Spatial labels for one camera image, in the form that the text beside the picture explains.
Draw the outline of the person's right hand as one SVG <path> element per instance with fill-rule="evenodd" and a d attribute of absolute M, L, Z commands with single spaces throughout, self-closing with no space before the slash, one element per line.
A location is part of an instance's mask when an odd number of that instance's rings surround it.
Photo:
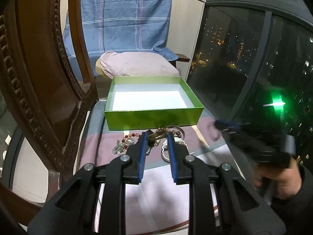
<path fill-rule="evenodd" d="M 286 169 L 258 164 L 254 168 L 255 187 L 261 187 L 264 178 L 277 182 L 275 197 L 282 200 L 295 196 L 302 186 L 299 166 L 293 158 L 290 159 L 289 167 Z"/>

